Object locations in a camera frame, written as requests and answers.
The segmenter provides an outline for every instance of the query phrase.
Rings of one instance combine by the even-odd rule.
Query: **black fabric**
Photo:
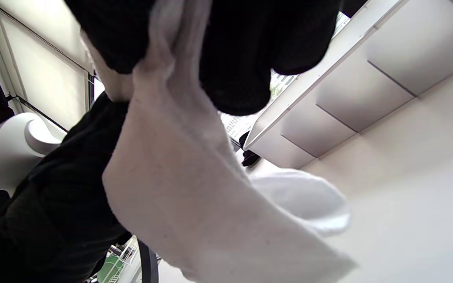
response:
[[[340,7],[340,11],[349,18],[352,18],[366,2],[367,0],[344,0]]]
[[[18,186],[0,220],[0,282],[81,283],[126,235],[102,185],[127,103],[102,94]]]
[[[249,135],[249,132],[250,131],[247,131],[245,132],[240,138],[239,138],[239,143],[241,145],[241,148],[244,150],[244,144],[246,144],[246,139],[248,138],[248,135]],[[252,152],[252,151],[244,151],[242,153],[242,155],[244,156],[244,160],[242,161],[242,166],[244,167],[248,167],[248,166],[251,166],[255,163],[257,163],[257,161],[259,161],[261,158],[258,154]]]
[[[154,0],[65,0],[108,67],[132,72]],[[270,70],[300,74],[324,56],[340,0],[214,0],[200,80],[219,111],[249,115],[270,99]]]

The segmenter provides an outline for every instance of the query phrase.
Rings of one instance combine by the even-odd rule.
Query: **green object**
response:
[[[117,256],[108,256],[104,261],[101,270],[97,272],[97,280],[99,283],[116,282],[118,276],[122,272],[123,262],[118,260]]]

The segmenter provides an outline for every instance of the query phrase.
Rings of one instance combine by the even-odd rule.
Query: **laundry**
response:
[[[200,88],[210,5],[153,6],[146,57],[133,70],[133,96],[103,174],[112,211],[192,281],[335,282],[352,260],[253,188]]]
[[[0,282],[81,283],[127,233],[101,182],[127,108],[102,94],[18,186],[0,219]]]
[[[154,0],[65,0],[112,75],[122,79],[146,55]],[[300,74],[322,59],[341,0],[215,0],[206,27],[200,81],[214,106],[249,115],[270,99],[270,69]],[[119,100],[119,91],[107,91]]]

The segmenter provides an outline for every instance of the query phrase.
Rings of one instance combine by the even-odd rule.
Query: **white towel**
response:
[[[210,6],[157,0],[151,11],[149,49],[103,175],[113,213],[193,281],[337,281],[354,263],[253,188],[200,88]]]

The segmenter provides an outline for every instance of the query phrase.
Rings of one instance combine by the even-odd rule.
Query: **white wall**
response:
[[[453,76],[304,170],[350,199],[344,283],[453,282]]]

